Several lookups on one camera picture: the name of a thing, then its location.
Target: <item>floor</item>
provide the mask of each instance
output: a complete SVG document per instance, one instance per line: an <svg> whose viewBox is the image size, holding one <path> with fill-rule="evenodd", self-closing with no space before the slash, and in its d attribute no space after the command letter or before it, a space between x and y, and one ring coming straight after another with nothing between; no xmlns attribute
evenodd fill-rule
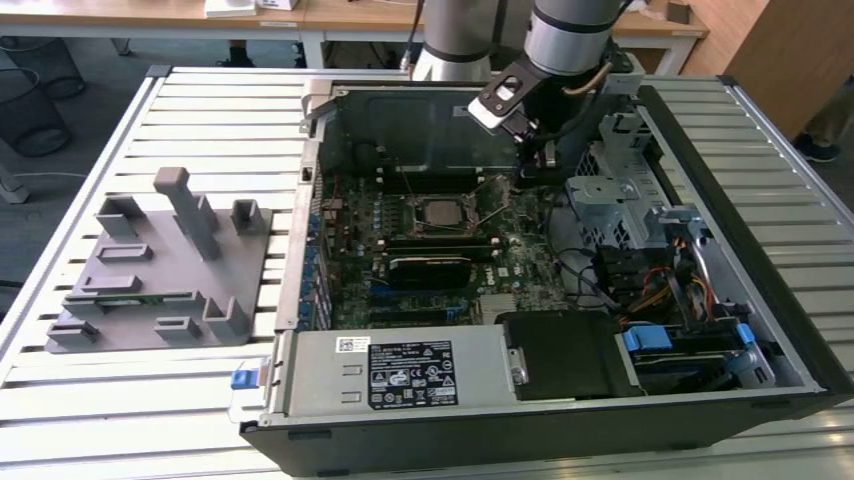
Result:
<svg viewBox="0 0 854 480"><path fill-rule="evenodd" d="M67 43L88 84L83 95L57 103L75 140L60 152L37 159L18 157L0 144L2 165L13 173L87 173L148 66L212 66L228 55L225 43L215 40L133 40L133 55L128 57L116 55L107 39L68 39ZM249 57L259 67L291 67L295 57L291 45L291 42L253 41ZM0 55L0 68L9 66L10 62ZM846 204L854 206L854 132L844 141L843 158L818 165L816 170ZM10 206L0 202L0 279L17 281L26 279L81 183L81 179L60 176L21 180L30 192L28 203ZM14 293L0 288L0 312L8 310Z"/></svg>

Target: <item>power supply label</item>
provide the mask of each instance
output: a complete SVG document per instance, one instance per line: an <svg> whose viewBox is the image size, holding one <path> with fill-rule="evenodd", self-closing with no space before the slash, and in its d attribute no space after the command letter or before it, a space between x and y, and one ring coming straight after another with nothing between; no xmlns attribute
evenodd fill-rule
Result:
<svg viewBox="0 0 854 480"><path fill-rule="evenodd" d="M373 410L457 405L451 342L368 347L368 405Z"/></svg>

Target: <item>desk leg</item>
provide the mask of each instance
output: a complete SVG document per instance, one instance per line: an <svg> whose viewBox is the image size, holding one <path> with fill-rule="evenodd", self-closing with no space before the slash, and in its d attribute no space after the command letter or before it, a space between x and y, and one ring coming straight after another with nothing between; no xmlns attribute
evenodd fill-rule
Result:
<svg viewBox="0 0 854 480"><path fill-rule="evenodd" d="M679 75L684 62L688 60L688 55L691 55L696 38L674 37L671 42L672 44L664 53L662 63L658 64L655 75Z"/></svg>
<svg viewBox="0 0 854 480"><path fill-rule="evenodd" d="M311 69L321 69L323 65L323 40L325 35L319 30L304 30L299 33L303 49L305 51L305 64Z"/></svg>

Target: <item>sticker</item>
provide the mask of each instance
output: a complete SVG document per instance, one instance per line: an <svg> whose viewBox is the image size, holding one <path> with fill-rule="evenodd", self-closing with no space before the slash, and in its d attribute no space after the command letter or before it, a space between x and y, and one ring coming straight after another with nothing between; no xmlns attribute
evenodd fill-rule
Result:
<svg viewBox="0 0 854 480"><path fill-rule="evenodd" d="M371 337L337 337L335 353L364 353L371 345Z"/></svg>
<svg viewBox="0 0 854 480"><path fill-rule="evenodd" d="M459 404L449 341L368 344L368 405L373 410Z"/></svg>
<svg viewBox="0 0 854 480"><path fill-rule="evenodd" d="M261 27L296 28L296 22L259 22Z"/></svg>

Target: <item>mesh trash can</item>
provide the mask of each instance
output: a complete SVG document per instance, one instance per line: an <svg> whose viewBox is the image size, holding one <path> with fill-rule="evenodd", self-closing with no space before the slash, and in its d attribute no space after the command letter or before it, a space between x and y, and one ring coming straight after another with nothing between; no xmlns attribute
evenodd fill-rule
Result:
<svg viewBox="0 0 854 480"><path fill-rule="evenodd" d="M18 68L39 74L41 88L52 99L73 97L85 90L85 82L61 38L1 37L0 49Z"/></svg>
<svg viewBox="0 0 854 480"><path fill-rule="evenodd" d="M0 70L0 138L24 157L47 155L71 141L63 117L32 70Z"/></svg>

